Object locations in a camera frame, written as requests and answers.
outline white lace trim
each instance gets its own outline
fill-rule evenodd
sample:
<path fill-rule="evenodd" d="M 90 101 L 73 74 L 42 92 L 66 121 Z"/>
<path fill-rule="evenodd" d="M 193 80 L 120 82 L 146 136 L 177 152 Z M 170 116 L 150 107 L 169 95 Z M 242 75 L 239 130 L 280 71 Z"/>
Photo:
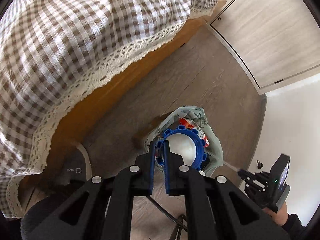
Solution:
<path fill-rule="evenodd" d="M 209 10 L 191 10 L 191 19 L 212 13 Z M 7 187 L 6 199 L 12 213 L 11 217 L 23 216 L 18 201 L 18 186 L 25 175 L 39 174 L 46 166 L 46 159 L 51 146 L 51 138 L 60 120 L 71 109 L 95 89 L 107 84 L 115 75 L 123 72 L 132 62 L 142 59 L 146 54 L 170 42 L 183 24 L 169 26 L 153 36 L 131 42 L 114 51 L 102 60 L 96 62 L 84 75 L 75 81 L 60 98 L 60 102 L 52 106 L 36 129 L 32 138 L 32 148 L 28 167 L 24 172 L 10 179 Z"/>

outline door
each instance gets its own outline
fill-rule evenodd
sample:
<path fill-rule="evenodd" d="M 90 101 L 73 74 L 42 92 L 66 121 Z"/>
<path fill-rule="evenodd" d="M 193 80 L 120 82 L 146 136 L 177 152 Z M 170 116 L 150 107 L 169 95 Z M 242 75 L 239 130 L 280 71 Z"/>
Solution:
<path fill-rule="evenodd" d="M 235 0 L 211 26 L 260 88 L 320 64 L 320 29 L 302 0 Z"/>

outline metal screw cap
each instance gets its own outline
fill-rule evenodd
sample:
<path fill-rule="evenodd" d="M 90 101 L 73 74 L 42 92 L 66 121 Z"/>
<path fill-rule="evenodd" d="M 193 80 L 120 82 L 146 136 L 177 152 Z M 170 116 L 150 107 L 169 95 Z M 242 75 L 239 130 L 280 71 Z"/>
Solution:
<path fill-rule="evenodd" d="M 219 176 L 219 177 L 217 177 L 217 182 L 226 183 L 227 182 L 227 178 L 225 176 Z"/>
<path fill-rule="evenodd" d="M 100 176 L 94 176 L 92 179 L 91 179 L 92 183 L 94 184 L 98 184 L 102 181 L 101 177 Z"/>
<path fill-rule="evenodd" d="M 130 171 L 131 171 L 131 172 L 137 172 L 137 171 L 139 171 L 139 170 L 140 170 L 140 167 L 137 166 L 137 165 L 133 165 L 133 166 L 130 167 Z"/>
<path fill-rule="evenodd" d="M 186 166 L 186 165 L 181 165 L 181 166 L 179 167 L 179 170 L 180 170 L 180 171 L 183 171 L 183 172 L 186 172 L 186 171 L 189 170 L 189 167 Z"/>

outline black sleeve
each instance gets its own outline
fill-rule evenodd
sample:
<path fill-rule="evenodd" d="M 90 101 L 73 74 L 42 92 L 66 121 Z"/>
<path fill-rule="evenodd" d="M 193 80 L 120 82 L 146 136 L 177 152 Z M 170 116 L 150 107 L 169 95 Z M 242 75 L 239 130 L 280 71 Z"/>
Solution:
<path fill-rule="evenodd" d="M 282 228 L 287 231 L 291 240 L 298 239 L 304 230 L 304 226 L 301 225 L 301 221 L 296 214 L 289 215 L 287 222 L 282 226 Z"/>

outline human hand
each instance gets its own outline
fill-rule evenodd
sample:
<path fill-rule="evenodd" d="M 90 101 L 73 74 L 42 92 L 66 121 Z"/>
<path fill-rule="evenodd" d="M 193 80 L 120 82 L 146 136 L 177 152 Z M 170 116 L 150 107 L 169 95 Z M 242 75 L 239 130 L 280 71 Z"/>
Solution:
<path fill-rule="evenodd" d="M 269 208 L 263 208 L 262 210 L 267 213 L 271 217 L 271 219 L 281 227 L 287 222 L 289 217 L 286 202 L 283 203 L 282 207 L 278 210 L 278 213 L 274 213 Z"/>

